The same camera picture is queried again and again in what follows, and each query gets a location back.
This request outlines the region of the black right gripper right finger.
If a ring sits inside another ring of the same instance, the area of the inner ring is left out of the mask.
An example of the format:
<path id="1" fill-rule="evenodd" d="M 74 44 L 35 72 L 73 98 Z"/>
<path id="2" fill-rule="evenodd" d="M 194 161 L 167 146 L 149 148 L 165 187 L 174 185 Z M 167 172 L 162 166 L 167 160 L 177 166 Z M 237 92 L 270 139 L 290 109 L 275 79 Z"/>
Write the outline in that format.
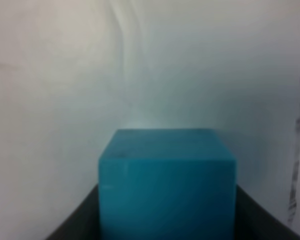
<path id="1" fill-rule="evenodd" d="M 300 240 L 300 235 L 261 207 L 236 186 L 235 240 Z"/>

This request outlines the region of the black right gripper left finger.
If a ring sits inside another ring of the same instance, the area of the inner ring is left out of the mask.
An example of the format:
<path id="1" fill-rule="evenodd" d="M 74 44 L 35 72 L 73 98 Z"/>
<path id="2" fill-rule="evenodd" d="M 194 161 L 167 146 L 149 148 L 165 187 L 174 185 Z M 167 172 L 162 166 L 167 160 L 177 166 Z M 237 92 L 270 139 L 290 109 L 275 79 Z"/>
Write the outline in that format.
<path id="1" fill-rule="evenodd" d="M 80 206 L 50 235 L 48 240 L 99 240 L 100 210 L 96 185 Z"/>

